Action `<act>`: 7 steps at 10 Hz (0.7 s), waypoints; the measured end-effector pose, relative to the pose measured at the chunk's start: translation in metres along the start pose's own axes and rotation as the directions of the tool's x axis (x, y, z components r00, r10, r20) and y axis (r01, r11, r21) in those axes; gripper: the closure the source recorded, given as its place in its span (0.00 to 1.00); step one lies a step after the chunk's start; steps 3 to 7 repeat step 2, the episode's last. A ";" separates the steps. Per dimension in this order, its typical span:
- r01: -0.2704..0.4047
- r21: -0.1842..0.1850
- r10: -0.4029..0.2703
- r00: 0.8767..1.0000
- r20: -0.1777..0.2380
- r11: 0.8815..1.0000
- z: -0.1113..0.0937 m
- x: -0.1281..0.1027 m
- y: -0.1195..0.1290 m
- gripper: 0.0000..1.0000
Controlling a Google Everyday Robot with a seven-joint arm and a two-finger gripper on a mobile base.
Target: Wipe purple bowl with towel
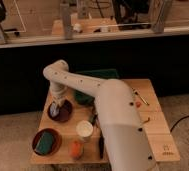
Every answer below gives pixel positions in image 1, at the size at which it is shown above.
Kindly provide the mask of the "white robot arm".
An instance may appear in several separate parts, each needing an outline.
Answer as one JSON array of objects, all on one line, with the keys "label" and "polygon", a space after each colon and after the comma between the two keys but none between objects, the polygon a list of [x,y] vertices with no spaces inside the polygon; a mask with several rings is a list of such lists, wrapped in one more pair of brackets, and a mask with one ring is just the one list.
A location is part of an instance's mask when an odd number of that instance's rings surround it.
[{"label": "white robot arm", "polygon": [[46,66],[43,75],[59,103],[66,86],[95,98],[112,171],[159,171],[133,90],[124,81],[70,73],[64,60]]}]

